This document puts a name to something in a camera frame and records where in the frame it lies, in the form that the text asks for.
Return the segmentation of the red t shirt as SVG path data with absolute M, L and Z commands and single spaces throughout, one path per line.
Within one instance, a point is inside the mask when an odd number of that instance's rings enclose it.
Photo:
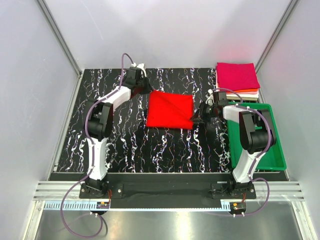
M 167 93 L 154 90 L 149 95 L 146 126 L 191 130 L 194 114 L 192 95 Z

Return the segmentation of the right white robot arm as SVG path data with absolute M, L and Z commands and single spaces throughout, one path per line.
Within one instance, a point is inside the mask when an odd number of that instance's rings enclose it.
M 226 186 L 219 192 L 236 199 L 252 190 L 254 171 L 261 158 L 277 142 L 277 136 L 268 109 L 256 110 L 240 103 L 231 104 L 227 91 L 227 88 L 210 89 L 206 100 L 200 103 L 190 120 L 200 124 L 219 117 L 238 124 L 242 152 Z

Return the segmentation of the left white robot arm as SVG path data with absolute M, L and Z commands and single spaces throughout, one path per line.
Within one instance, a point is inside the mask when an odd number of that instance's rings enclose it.
M 83 130 L 88 143 L 88 170 L 82 191 L 103 198 L 111 191 L 108 189 L 106 146 L 113 130 L 114 111 L 136 95 L 149 94 L 153 88 L 149 83 L 145 65 L 133 64 L 117 85 L 108 94 L 88 101 Z

